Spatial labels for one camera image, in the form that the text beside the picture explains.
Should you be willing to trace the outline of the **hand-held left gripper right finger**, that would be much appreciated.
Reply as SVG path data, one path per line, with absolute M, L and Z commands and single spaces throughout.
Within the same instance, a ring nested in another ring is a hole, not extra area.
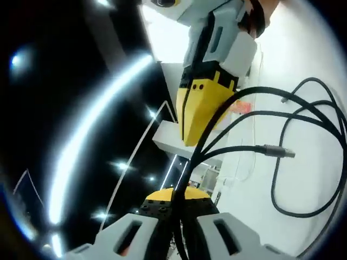
M 197 188 L 177 189 L 177 250 L 181 259 L 275 259 L 255 231 Z

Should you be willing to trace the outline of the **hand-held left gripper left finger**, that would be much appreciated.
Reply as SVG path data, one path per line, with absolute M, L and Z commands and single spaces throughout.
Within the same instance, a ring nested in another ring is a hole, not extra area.
M 146 197 L 138 213 L 128 213 L 101 230 L 93 244 L 66 253 L 67 259 L 167 259 L 172 234 L 174 189 Z

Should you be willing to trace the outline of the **person's right hand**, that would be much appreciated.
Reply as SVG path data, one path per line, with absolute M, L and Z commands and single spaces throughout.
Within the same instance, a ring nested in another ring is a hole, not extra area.
M 270 17 L 279 4 L 279 0 L 245 1 L 246 11 L 238 23 L 253 39 L 260 37 L 270 24 Z

